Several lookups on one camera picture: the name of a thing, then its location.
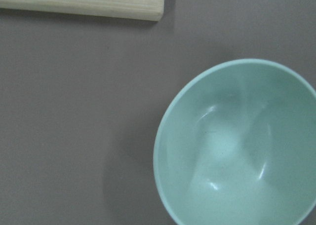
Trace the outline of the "green bowl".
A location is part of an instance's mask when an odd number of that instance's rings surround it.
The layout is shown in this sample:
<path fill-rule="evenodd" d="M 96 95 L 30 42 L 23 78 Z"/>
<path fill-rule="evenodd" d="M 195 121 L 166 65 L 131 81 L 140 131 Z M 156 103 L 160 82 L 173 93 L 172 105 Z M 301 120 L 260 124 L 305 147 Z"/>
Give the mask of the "green bowl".
<path fill-rule="evenodd" d="M 316 92 L 276 62 L 214 66 L 168 106 L 153 166 L 178 225 L 298 225 L 316 205 Z"/>

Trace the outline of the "bamboo cutting board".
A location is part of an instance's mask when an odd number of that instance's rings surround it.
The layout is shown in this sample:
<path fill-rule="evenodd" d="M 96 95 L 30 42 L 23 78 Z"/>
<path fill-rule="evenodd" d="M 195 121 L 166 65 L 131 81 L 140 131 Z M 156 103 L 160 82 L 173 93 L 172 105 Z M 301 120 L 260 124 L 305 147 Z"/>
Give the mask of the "bamboo cutting board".
<path fill-rule="evenodd" d="M 0 0 L 2 8 L 159 21 L 164 0 Z"/>

